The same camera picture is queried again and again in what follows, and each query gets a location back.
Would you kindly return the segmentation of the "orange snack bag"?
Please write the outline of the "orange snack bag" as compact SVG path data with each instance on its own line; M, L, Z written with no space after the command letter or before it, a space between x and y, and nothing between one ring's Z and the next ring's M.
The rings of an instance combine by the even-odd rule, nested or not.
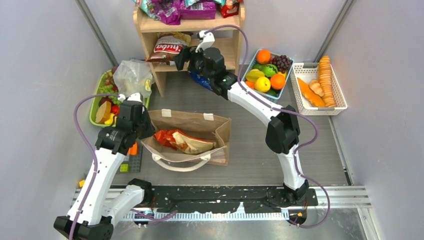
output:
M198 155L212 150L216 143L186 135L179 129L162 129L153 135L153 138L162 146L181 150L185 154Z

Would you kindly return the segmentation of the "clear plastic bag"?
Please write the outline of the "clear plastic bag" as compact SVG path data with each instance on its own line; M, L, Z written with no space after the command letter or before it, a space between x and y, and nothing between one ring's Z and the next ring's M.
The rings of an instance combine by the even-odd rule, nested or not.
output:
M138 59L123 60L113 79L119 94L129 97L140 93L144 99L151 96L152 84L155 83L149 63Z

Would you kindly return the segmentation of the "Chuba chips bag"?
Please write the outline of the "Chuba chips bag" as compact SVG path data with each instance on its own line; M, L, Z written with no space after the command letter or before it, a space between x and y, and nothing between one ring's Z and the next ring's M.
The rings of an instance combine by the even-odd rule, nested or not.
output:
M180 53L183 46L188 46L191 43L193 34L191 31L160 32L158 40L146 61L174 66L174 57Z

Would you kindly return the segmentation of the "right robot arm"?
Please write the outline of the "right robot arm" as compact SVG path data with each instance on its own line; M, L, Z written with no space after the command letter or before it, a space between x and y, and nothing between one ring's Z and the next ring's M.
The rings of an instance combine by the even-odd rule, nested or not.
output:
M209 80L214 93L243 107L266 126L265 143L280 161L285 197L291 202L302 199L309 182L303 176L297 153L299 113L292 106L282 107L249 88L226 69L225 59L218 48L196 51L193 46L184 46L173 60L179 71L188 63L190 72L198 72Z

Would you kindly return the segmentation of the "brown burlap grocery bag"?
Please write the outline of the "brown burlap grocery bag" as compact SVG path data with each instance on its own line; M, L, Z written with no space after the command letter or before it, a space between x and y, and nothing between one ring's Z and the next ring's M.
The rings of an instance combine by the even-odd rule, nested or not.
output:
M162 168L184 173L229 164L232 119L170 109L148 113L156 132L142 144Z

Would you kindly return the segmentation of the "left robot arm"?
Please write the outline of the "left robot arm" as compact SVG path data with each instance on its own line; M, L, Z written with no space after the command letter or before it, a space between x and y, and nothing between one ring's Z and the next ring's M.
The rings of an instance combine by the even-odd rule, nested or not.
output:
M70 240L109 240L115 225L133 207L150 204L154 197L152 184L138 178L129 181L114 200L105 200L129 149L154 132L142 100L124 100L116 123L98 133L95 149L91 151L90 172L76 201L65 216L55 219L53 227Z

